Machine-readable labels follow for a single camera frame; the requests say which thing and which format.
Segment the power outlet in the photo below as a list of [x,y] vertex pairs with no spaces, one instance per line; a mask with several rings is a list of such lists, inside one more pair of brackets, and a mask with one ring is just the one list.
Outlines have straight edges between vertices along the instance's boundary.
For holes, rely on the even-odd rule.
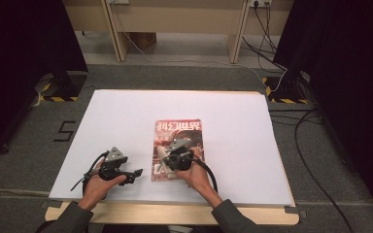
[[259,8],[266,8],[267,4],[269,4],[269,6],[271,7],[271,4],[272,4],[272,0],[251,0],[250,7],[254,6],[255,1],[258,2],[258,7]]

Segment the magazine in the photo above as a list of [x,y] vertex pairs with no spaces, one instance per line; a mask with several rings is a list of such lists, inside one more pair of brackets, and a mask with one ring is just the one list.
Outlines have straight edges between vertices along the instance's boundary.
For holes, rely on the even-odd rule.
[[187,140],[185,147],[193,151],[195,158],[205,161],[200,119],[157,120],[153,138],[153,182],[178,179],[175,172],[165,165],[163,159],[169,155],[169,146],[181,139]]

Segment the gray sleeve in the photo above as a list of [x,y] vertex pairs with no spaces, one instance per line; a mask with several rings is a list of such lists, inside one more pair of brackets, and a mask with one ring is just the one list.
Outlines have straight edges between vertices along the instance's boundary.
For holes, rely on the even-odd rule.
[[253,221],[243,216],[235,205],[225,200],[214,208],[212,214],[225,233],[266,233]]
[[92,212],[81,209],[76,202],[71,202],[58,220],[42,233],[82,233],[92,216]]

